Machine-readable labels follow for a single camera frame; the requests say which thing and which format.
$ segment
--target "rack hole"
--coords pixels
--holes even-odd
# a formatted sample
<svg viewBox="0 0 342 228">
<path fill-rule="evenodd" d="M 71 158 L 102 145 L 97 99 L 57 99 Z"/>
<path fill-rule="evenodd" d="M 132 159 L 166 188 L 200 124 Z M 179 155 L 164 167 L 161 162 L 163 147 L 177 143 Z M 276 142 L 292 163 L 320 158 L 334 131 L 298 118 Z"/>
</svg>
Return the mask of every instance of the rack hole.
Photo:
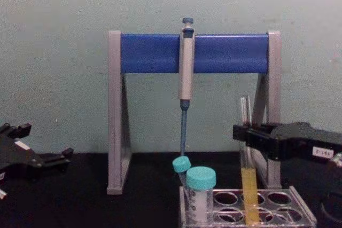
<svg viewBox="0 0 342 228">
<path fill-rule="evenodd" d="M 241 199 L 242 201 L 244 201 L 244 195 L 241 194 Z M 263 204 L 263 202 L 265 201 L 265 199 L 263 198 L 263 196 L 261 196 L 261 194 L 258 193 L 258 204 Z"/>
<path fill-rule="evenodd" d="M 235 208 L 221 209 L 217 216 L 224 222 L 237 223 L 243 219 L 243 214 L 240 210 Z"/>
<path fill-rule="evenodd" d="M 264 208 L 258 208 L 259 211 L 259 219 L 262 223 L 270 222 L 273 219 L 273 214 Z"/>
<path fill-rule="evenodd" d="M 289 221 L 289 220 L 287 220 L 287 219 L 286 219 L 286 217 L 285 217 L 285 216 L 283 216 L 283 215 L 280 215 L 280 214 L 274 214 L 274 216 L 278 217 L 280 220 L 282 220 L 282 221 L 284 221 L 284 222 L 287 222 L 287 221 Z"/>
<path fill-rule="evenodd" d="M 279 208 L 277 212 L 288 221 L 298 222 L 301 220 L 301 214 L 292 208 Z"/>
<path fill-rule="evenodd" d="M 232 205 L 235 204 L 237 202 L 237 196 L 233 193 L 230 192 L 221 192 L 221 193 L 217 193 L 215 196 L 215 200 L 218 203 L 224 204 L 224 205 Z"/>
<path fill-rule="evenodd" d="M 268 199 L 278 205 L 286 205 L 291 203 L 290 197 L 286 193 L 274 192 L 268 195 Z"/>
</svg>

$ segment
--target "gray stand leg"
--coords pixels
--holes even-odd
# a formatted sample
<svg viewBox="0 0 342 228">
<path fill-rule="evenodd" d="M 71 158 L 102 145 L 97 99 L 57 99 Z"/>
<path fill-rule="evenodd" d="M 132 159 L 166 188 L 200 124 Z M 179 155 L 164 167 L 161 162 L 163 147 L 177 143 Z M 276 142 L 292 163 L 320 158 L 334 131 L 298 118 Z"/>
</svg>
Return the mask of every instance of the gray stand leg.
<svg viewBox="0 0 342 228">
<path fill-rule="evenodd" d="M 108 33 L 108 194 L 122 194 L 131 158 L 125 77 L 121 75 L 121 33 Z"/>
<path fill-rule="evenodd" d="M 268 74 L 259 74 L 253 106 L 252 123 L 261 124 L 265 108 L 266 119 L 270 123 L 280 123 L 280 94 L 282 41 L 280 32 L 269 32 Z M 265 160 L 263 155 L 252 150 L 259 176 L 266 188 L 281 188 L 280 161 Z"/>
</svg>

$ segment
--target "blue pipette stand bar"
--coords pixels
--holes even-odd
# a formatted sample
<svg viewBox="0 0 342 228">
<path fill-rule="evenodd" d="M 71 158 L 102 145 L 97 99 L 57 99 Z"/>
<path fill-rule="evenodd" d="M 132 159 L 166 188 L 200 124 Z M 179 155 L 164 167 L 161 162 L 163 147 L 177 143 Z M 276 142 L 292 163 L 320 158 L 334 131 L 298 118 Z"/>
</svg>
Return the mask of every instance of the blue pipette stand bar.
<svg viewBox="0 0 342 228">
<path fill-rule="evenodd" d="M 252 120 L 280 122 L 280 32 L 197 34 L 194 73 L 258 73 Z M 108 194 L 122 194 L 131 158 L 125 73 L 178 73 L 178 34 L 108 32 Z M 281 188 L 280 164 L 254 151 L 266 188 Z"/>
</svg>

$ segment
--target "wall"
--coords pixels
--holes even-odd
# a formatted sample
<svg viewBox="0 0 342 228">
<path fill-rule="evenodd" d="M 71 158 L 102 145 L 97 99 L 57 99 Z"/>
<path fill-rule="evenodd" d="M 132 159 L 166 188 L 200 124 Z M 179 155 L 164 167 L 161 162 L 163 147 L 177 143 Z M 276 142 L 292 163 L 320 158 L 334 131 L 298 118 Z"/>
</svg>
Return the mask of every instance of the wall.
<svg viewBox="0 0 342 228">
<path fill-rule="evenodd" d="M 109 29 L 283 36 L 282 121 L 341 131 L 340 0 L 0 0 L 0 121 L 33 124 L 39 152 L 106 152 Z M 196 75 L 188 150 L 237 150 L 238 96 L 256 75 Z M 127 77 L 135 152 L 178 151 L 177 75 Z"/>
</svg>

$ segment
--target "pipette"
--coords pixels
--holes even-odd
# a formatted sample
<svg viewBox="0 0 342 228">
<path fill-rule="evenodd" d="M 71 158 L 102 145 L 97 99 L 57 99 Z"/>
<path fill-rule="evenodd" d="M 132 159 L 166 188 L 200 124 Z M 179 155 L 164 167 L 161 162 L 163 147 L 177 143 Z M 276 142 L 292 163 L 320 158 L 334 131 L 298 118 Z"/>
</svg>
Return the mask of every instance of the pipette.
<svg viewBox="0 0 342 228">
<path fill-rule="evenodd" d="M 195 30 L 191 27 L 192 18 L 183 18 L 184 26 L 180 35 L 180 80 L 178 97 L 182 110 L 181 156 L 185 152 L 186 115 L 192 98 L 193 57 L 195 55 Z"/>
</svg>

